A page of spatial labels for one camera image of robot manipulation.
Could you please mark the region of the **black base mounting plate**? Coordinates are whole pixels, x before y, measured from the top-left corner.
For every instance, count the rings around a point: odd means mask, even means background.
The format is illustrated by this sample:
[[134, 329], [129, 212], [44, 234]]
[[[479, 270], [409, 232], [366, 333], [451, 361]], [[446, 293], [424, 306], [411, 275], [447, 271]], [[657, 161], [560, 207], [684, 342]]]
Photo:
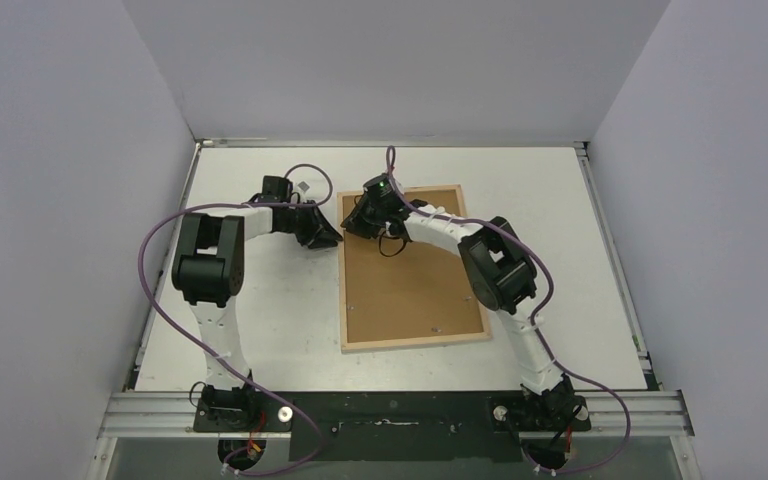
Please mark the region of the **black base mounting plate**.
[[591, 429], [583, 397], [511, 391], [286, 392], [286, 404], [262, 393], [243, 405], [208, 392], [195, 403], [193, 431], [217, 433], [218, 454], [242, 452], [247, 469], [284, 440], [299, 461], [452, 461], [512, 463], [525, 453], [562, 460], [568, 434]]

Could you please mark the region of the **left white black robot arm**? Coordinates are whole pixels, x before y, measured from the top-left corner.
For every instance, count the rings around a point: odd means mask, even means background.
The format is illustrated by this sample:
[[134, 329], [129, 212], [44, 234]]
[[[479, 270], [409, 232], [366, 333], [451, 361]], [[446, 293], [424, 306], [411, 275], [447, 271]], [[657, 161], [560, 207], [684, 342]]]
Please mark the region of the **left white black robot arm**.
[[262, 393], [241, 346], [236, 299], [244, 284], [245, 244], [273, 233], [289, 234], [304, 248], [338, 246], [343, 237], [306, 189], [287, 177], [266, 176], [250, 206], [238, 214], [187, 213], [172, 263], [172, 283], [193, 313], [207, 346], [199, 418], [226, 430], [249, 430], [265, 414]]

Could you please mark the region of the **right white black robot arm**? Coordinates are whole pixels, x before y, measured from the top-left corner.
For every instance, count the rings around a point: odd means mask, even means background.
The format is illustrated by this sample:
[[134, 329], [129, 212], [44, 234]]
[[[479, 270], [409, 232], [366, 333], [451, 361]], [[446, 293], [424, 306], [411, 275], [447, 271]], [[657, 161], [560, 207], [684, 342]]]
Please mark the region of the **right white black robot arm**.
[[506, 329], [527, 399], [528, 421], [549, 431], [589, 427], [585, 401], [551, 359], [529, 317], [537, 268], [506, 219], [472, 219], [423, 200], [407, 200], [395, 180], [381, 174], [364, 184], [342, 226], [362, 238], [390, 236], [458, 255], [473, 296]]

